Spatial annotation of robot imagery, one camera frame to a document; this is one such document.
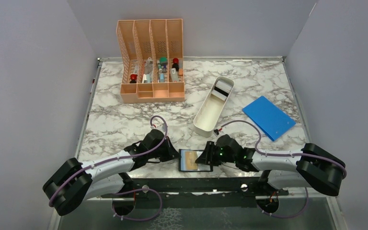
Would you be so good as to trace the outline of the gold VIP card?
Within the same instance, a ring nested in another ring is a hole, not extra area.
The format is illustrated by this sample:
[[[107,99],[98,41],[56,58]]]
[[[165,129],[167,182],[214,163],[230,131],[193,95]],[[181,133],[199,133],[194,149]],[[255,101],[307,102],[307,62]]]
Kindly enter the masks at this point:
[[[187,151],[185,153],[185,166],[187,170],[198,170],[196,159],[197,159],[196,151]]]

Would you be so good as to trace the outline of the black leather card holder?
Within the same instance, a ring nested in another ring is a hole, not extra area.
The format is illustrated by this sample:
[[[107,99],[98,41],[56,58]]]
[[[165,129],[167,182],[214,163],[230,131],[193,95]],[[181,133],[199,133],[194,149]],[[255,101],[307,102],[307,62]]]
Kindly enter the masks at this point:
[[[202,150],[179,149],[178,171],[189,173],[213,172],[212,166],[196,163],[202,152]]]

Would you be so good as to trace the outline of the white oblong plastic tray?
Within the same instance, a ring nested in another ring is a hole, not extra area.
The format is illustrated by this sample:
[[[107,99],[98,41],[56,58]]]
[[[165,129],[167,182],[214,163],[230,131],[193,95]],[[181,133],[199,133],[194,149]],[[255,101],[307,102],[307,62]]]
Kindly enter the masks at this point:
[[[235,85],[235,82],[229,78],[226,77],[217,77],[215,82],[213,83],[212,87],[210,88],[210,91],[208,95],[206,96],[205,100],[203,101],[202,106],[200,107],[199,111],[197,112],[194,120],[194,131],[195,133],[203,136],[203,137],[210,137],[213,133],[213,130],[215,129],[218,119],[223,111],[223,108],[228,101],[229,96],[231,95],[230,92],[228,98],[226,101],[220,100],[219,98],[211,95],[213,86],[218,80],[223,80],[230,85]]]

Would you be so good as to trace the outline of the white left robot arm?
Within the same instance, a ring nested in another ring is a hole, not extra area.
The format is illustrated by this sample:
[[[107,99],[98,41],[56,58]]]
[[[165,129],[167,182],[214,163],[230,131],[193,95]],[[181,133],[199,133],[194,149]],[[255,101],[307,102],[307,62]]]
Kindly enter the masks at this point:
[[[80,162],[66,160],[43,185],[43,191],[60,216],[74,211],[84,200],[116,194],[127,196],[135,186],[128,172],[145,166],[152,159],[160,162],[180,158],[168,136],[153,129],[143,140],[110,157]]]

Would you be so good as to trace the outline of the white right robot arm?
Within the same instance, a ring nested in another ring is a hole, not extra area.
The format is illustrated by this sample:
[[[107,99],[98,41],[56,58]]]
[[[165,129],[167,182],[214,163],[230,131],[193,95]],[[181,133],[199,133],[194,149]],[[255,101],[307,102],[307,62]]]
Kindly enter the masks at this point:
[[[315,144],[305,144],[301,153],[261,154],[255,148],[242,147],[229,135],[207,142],[195,162],[209,166],[234,163],[241,171],[261,172],[257,188],[263,195],[285,188],[306,187],[327,196],[338,196],[346,176],[345,164]]]

